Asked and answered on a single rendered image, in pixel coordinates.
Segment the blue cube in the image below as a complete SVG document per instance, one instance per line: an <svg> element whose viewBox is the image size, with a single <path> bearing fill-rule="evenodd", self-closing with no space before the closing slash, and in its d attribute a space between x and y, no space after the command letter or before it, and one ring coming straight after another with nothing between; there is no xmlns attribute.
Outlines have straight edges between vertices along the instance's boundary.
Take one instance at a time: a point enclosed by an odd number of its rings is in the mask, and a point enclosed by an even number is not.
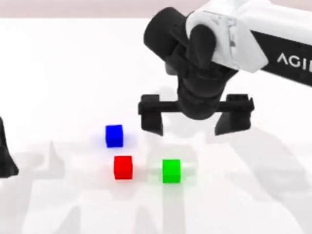
<svg viewBox="0 0 312 234"><path fill-rule="evenodd" d="M105 138L107 148L123 147L122 125L107 125Z"/></svg>

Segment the white table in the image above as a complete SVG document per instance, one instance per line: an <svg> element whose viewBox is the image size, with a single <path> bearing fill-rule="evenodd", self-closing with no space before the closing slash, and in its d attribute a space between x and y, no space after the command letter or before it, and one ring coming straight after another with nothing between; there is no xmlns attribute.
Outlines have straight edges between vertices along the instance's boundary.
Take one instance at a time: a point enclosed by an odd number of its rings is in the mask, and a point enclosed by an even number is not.
<svg viewBox="0 0 312 234"><path fill-rule="evenodd" d="M218 115L163 114L165 136L145 133L140 96L176 97L147 23L0 20L0 114L20 168L1 181L0 234L310 234L312 89L241 72L226 93L254 98L251 130L215 137ZM125 148L105 148L107 124L123 124ZM133 181L113 179L114 155L134 157ZM159 181L162 158L182 160L183 183Z"/></svg>

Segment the red cube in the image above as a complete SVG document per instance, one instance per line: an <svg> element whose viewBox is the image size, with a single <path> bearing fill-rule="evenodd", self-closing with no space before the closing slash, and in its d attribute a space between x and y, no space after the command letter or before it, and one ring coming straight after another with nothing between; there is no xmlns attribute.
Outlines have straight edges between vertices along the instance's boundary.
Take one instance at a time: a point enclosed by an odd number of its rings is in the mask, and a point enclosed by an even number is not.
<svg viewBox="0 0 312 234"><path fill-rule="evenodd" d="M114 175L115 179L133 178L132 156L115 156Z"/></svg>

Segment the green cube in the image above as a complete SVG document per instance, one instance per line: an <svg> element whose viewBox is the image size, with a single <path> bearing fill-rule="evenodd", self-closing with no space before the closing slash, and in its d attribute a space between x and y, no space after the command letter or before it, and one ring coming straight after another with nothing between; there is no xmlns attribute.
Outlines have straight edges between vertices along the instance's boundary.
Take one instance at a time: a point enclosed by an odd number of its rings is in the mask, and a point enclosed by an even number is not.
<svg viewBox="0 0 312 234"><path fill-rule="evenodd" d="M179 159L164 159L162 161L162 182L180 183L181 161Z"/></svg>

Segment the cube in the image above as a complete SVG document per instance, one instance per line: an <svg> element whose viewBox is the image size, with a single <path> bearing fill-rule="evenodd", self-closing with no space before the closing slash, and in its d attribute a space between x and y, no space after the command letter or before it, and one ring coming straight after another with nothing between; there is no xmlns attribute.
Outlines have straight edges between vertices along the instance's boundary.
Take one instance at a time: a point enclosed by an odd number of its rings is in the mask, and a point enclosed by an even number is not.
<svg viewBox="0 0 312 234"><path fill-rule="evenodd" d="M123 147L122 125L107 125L105 140L107 148Z"/></svg>
<svg viewBox="0 0 312 234"><path fill-rule="evenodd" d="M181 161L179 159L164 159L162 161L162 182L181 182Z"/></svg>
<svg viewBox="0 0 312 234"><path fill-rule="evenodd" d="M114 157L114 175L115 179L133 178L132 156Z"/></svg>

